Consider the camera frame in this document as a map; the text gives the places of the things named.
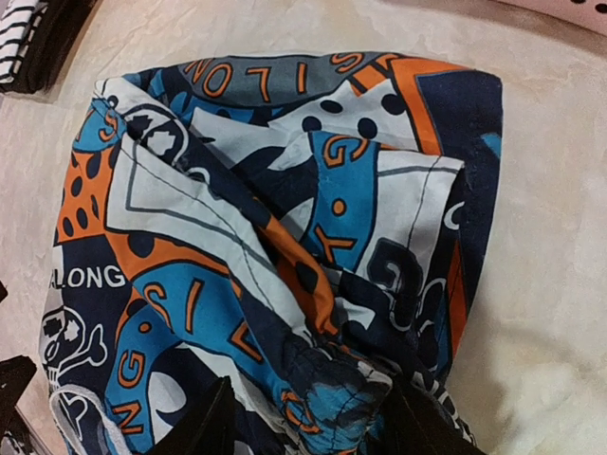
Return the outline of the colourful printed clothes pile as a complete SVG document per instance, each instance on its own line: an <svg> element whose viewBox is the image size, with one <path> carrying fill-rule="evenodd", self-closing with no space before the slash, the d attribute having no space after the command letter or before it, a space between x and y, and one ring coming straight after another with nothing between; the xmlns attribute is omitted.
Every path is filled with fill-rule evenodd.
<svg viewBox="0 0 607 455"><path fill-rule="evenodd" d="M155 454L221 377L232 454L385 454L445 382L496 202L503 85L393 52L227 56L97 82L39 352L72 454Z"/></svg>

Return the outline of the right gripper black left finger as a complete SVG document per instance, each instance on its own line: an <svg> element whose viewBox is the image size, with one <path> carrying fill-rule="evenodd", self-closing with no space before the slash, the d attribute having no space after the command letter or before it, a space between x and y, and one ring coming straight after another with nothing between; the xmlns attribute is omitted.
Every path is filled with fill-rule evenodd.
<svg viewBox="0 0 607 455"><path fill-rule="evenodd" d="M154 446L157 455L231 455L235 444L234 393L228 377L218 378L201 401Z"/></svg>

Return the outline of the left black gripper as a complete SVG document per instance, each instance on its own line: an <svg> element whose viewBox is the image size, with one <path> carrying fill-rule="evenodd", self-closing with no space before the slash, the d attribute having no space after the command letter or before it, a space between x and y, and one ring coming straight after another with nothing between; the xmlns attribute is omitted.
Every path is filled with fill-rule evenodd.
<svg viewBox="0 0 607 455"><path fill-rule="evenodd" d="M26 355L1 361L1 453L43 455L47 447L18 409L18 402L36 373Z"/></svg>

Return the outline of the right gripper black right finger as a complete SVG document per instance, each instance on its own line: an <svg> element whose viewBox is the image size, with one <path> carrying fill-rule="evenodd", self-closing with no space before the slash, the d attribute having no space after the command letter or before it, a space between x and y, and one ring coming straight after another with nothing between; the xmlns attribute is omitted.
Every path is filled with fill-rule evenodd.
<svg viewBox="0 0 607 455"><path fill-rule="evenodd" d="M483 454L457 434L440 415L430 398L401 377L382 405L385 454L472 455Z"/></svg>

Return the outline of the black white striped tank top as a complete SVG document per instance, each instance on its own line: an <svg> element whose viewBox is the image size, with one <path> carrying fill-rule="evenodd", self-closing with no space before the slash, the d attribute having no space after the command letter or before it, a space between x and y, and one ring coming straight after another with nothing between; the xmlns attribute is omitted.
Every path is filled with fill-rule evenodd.
<svg viewBox="0 0 607 455"><path fill-rule="evenodd" d="M42 16L44 1L8 1L1 13L1 83L12 83L22 66Z"/></svg>

